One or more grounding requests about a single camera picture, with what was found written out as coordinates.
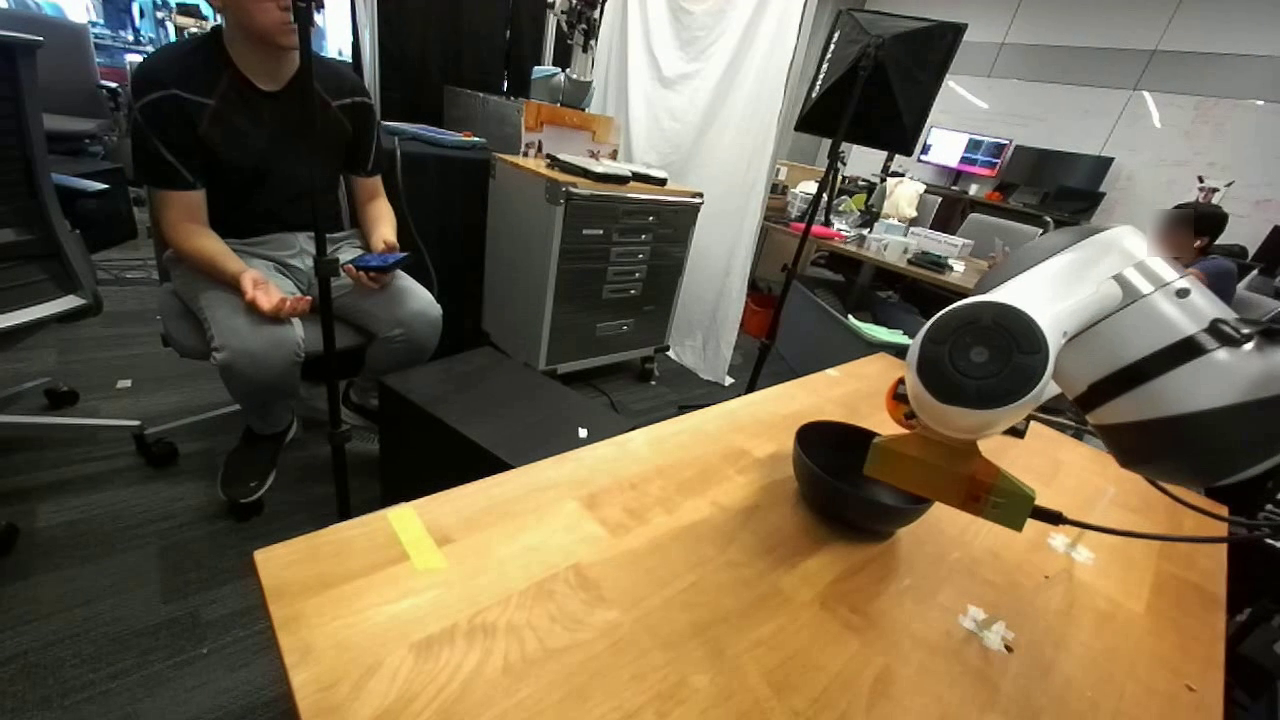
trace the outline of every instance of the sneaker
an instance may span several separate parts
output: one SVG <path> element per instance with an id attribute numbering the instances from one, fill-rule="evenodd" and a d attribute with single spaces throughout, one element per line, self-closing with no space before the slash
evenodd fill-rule
<path id="1" fill-rule="evenodd" d="M 275 435 L 238 430 L 236 448 L 226 448 L 222 466 L 215 472 L 215 493 L 222 503 L 255 503 L 275 484 L 275 464 L 285 442 L 297 435 L 297 425 L 286 425 Z"/>
<path id="2" fill-rule="evenodd" d="M 364 417 L 366 425 L 381 425 L 381 417 L 385 417 L 376 387 L 364 387 L 355 378 L 344 387 L 344 402 L 346 402 L 346 410 Z"/>

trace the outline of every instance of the black bowl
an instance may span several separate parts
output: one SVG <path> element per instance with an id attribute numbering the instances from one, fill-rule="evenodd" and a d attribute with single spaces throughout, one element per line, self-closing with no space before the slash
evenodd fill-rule
<path id="1" fill-rule="evenodd" d="M 932 500 L 869 481 L 862 460 L 873 441 L 874 430 L 855 425 L 799 425 L 793 472 L 813 516 L 852 537 L 887 540 L 895 527 L 914 522 Z"/>

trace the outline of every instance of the cabinet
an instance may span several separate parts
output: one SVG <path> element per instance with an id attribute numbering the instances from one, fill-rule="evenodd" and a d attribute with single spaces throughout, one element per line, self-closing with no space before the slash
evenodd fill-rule
<path id="1" fill-rule="evenodd" d="M 699 191 L 597 184 L 494 155 L 488 184 L 485 333 L 541 371 L 667 349 Z"/>

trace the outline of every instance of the person in background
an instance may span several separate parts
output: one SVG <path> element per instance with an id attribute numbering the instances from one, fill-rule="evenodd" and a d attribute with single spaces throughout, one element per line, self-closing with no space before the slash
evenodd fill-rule
<path id="1" fill-rule="evenodd" d="M 131 76 L 131 163 L 151 197 L 170 287 L 204 318 L 242 430 L 221 464 L 222 503 L 255 503 L 297 430 L 312 313 L 312 230 L 344 230 L 344 198 L 366 251 L 397 251 L 381 180 L 381 122 L 350 67 L 312 56 L 286 0 L 215 0 L 221 29 L 156 49 Z M 346 407 L 376 410 L 376 378 L 423 362 L 441 302 L 402 270 L 344 264 L 338 318 L 373 337 Z"/>
<path id="2" fill-rule="evenodd" d="M 1232 302 L 1239 270 L 1228 256 L 1217 256 L 1213 242 L 1224 235 L 1228 212 L 1219 204 L 1171 204 L 1159 219 L 1155 242 L 1188 275 L 1196 275 L 1213 294 Z"/>

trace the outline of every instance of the black t-shirt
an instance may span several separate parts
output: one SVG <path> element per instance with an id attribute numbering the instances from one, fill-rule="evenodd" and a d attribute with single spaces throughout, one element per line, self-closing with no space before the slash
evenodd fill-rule
<path id="1" fill-rule="evenodd" d="M 381 171 L 376 106 L 323 56 L 312 78 L 258 90 L 211 29 L 135 67 L 131 171 L 146 188 L 204 188 L 221 235 L 338 229 L 338 180 Z"/>

